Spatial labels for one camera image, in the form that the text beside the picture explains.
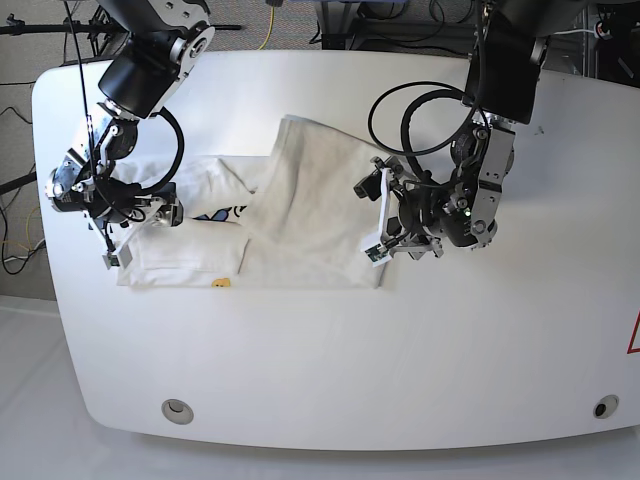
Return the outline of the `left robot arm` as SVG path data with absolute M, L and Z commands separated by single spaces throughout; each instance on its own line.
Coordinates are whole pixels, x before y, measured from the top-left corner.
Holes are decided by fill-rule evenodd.
M 587 7 L 585 1 L 479 1 L 476 44 L 464 88 L 427 81 L 427 92 L 405 109 L 399 148 L 380 139 L 387 159 L 354 187 L 381 203 L 377 229 L 361 250 L 375 266 L 405 252 L 418 260 L 454 247 L 488 246 L 498 231 L 503 181 L 514 161 L 514 123 L 530 122 L 551 36 Z M 456 100 L 469 112 L 443 142 L 424 149 L 411 143 L 414 114 L 427 103 Z

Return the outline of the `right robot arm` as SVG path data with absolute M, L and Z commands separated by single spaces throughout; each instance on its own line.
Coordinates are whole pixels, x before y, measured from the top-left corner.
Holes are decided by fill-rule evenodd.
M 100 5 L 125 28 L 129 39 L 98 82 L 103 101 L 85 106 L 84 123 L 60 166 L 51 172 L 46 197 L 55 210 L 83 212 L 100 227 L 146 220 L 177 226 L 183 207 L 173 178 L 182 163 L 185 139 L 165 104 L 213 39 L 209 6 L 204 1 Z M 176 136 L 169 170 L 149 186 L 116 179 L 117 161 L 130 155 L 137 143 L 139 122 L 156 117 Z

